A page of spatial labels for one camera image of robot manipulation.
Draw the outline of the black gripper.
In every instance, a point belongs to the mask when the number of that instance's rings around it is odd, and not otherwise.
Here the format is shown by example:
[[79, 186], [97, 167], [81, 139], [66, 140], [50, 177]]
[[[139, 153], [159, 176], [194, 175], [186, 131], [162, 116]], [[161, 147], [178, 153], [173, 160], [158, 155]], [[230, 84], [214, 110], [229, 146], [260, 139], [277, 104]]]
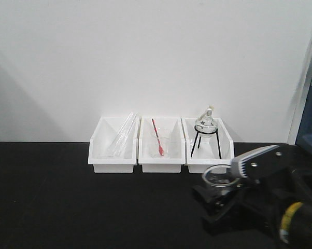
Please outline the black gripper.
[[273, 233], [312, 233], [312, 168], [294, 166], [288, 150], [276, 144], [250, 150], [232, 159], [230, 173], [242, 180], [243, 190], [222, 196], [192, 187], [209, 235], [251, 229], [243, 206], [261, 215]]

